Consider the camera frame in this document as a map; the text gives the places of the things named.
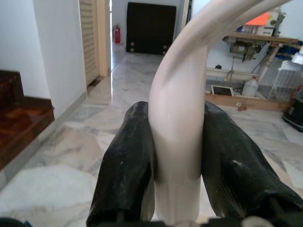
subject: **red fire extinguisher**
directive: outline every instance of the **red fire extinguisher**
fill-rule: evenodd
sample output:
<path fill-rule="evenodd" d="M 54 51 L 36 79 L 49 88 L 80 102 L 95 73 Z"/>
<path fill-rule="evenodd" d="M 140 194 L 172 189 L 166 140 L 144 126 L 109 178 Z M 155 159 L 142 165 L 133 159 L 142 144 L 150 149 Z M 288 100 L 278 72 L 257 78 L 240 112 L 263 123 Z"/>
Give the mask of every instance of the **red fire extinguisher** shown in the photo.
<path fill-rule="evenodd" d="M 113 38 L 116 44 L 119 44 L 121 42 L 121 33 L 119 25 L 113 27 Z"/>

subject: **wooden louvered door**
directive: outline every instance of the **wooden louvered door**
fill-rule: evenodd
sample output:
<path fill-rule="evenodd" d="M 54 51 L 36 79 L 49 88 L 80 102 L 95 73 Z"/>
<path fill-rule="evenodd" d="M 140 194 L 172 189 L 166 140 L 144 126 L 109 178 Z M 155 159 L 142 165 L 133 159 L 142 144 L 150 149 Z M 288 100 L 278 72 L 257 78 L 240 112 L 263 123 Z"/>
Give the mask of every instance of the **wooden louvered door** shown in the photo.
<path fill-rule="evenodd" d="M 96 0 L 80 0 L 81 29 L 86 85 L 99 75 Z"/>

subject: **door frame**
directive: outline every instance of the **door frame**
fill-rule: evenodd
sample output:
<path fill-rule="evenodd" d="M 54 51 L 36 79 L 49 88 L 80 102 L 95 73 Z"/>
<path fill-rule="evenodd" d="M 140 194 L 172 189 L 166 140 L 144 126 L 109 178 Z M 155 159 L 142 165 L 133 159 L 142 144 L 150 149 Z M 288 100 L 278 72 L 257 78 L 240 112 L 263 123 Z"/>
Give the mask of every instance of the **door frame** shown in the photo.
<path fill-rule="evenodd" d="M 101 77 L 107 77 L 111 72 L 109 0 L 97 0 L 97 31 L 100 71 L 99 74 Z"/>
<path fill-rule="evenodd" d="M 181 23 L 180 32 L 184 29 L 184 27 L 186 25 L 187 14 L 188 14 L 188 5 L 189 5 L 189 0 L 184 0 L 183 16 L 182 16 L 182 23 Z"/>

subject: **wooden shelf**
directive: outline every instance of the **wooden shelf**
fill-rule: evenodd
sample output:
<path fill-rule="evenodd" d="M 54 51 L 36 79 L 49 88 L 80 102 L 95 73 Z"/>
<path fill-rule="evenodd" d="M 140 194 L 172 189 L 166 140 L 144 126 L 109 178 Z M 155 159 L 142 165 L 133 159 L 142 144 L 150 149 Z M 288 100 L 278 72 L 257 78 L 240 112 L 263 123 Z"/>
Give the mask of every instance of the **wooden shelf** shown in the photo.
<path fill-rule="evenodd" d="M 295 43 L 298 42 L 297 39 L 292 39 L 292 38 L 266 36 L 266 35 L 254 35 L 254 34 L 244 33 L 244 32 L 232 32 L 228 36 L 235 37 L 235 38 L 243 38 L 243 39 L 271 41 L 271 42 L 277 42 L 277 43 L 292 43 L 292 44 L 295 44 Z"/>
<path fill-rule="evenodd" d="M 232 96 L 222 96 L 222 95 L 212 95 L 205 94 L 205 100 L 216 104 L 216 105 L 226 105 L 226 106 L 235 106 L 247 107 L 247 109 L 255 110 L 268 110 L 268 111 L 277 111 L 285 112 L 289 110 L 289 103 L 282 103 L 277 101 L 269 101 L 255 98 L 246 98 L 246 97 L 232 97 Z"/>

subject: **black panel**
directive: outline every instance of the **black panel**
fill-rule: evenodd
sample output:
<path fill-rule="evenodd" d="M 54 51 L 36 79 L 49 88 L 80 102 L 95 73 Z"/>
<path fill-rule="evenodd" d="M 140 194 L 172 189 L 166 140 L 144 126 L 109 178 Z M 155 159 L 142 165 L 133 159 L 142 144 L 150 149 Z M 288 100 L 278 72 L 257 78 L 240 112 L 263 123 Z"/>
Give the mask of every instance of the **black panel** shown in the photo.
<path fill-rule="evenodd" d="M 126 51 L 165 54 L 174 35 L 175 6 L 129 2 Z"/>
<path fill-rule="evenodd" d="M 150 221 L 154 214 L 155 148 L 148 103 L 131 106 L 104 154 L 87 226 L 116 221 Z"/>
<path fill-rule="evenodd" d="M 205 102 L 202 176 L 219 217 L 274 217 L 271 200 L 284 211 L 303 211 L 303 200 L 280 181 L 257 144 L 225 111 L 209 102 Z"/>

